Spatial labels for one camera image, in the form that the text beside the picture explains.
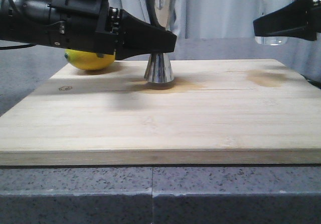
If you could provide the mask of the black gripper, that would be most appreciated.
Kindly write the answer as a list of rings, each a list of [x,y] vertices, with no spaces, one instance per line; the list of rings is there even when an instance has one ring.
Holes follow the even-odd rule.
[[[52,13],[64,22],[64,48],[100,54],[115,53],[115,59],[173,52],[174,33],[152,26],[109,0],[52,0]]]
[[[317,40],[320,33],[320,0],[295,0],[253,21],[257,37],[292,37]]]

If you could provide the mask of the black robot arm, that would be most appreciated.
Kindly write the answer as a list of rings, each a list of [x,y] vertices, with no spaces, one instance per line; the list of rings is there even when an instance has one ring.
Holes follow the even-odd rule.
[[[172,52],[177,38],[109,0],[1,0],[1,39],[123,60]]]

